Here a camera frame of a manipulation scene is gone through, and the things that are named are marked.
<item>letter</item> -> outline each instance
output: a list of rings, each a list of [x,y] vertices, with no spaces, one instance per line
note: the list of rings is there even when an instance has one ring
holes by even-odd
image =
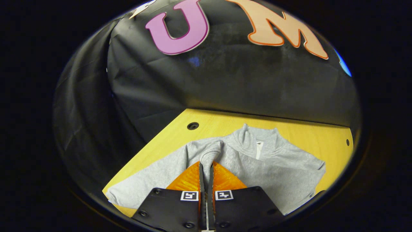
[[[188,32],[180,37],[170,36],[164,18],[166,13],[161,13],[146,24],[156,47],[164,54],[177,55],[188,52],[199,46],[209,34],[209,22],[199,5],[200,0],[186,0],[176,4],[173,9],[181,9],[189,25]]]
[[[305,38],[304,47],[311,54],[328,59],[328,54],[313,32],[302,22],[282,12],[283,18],[257,2],[250,0],[226,0],[238,4],[249,17],[253,32],[249,41],[258,45],[281,46],[284,39],[275,33],[272,24],[278,28],[294,47],[300,46],[300,33]]]

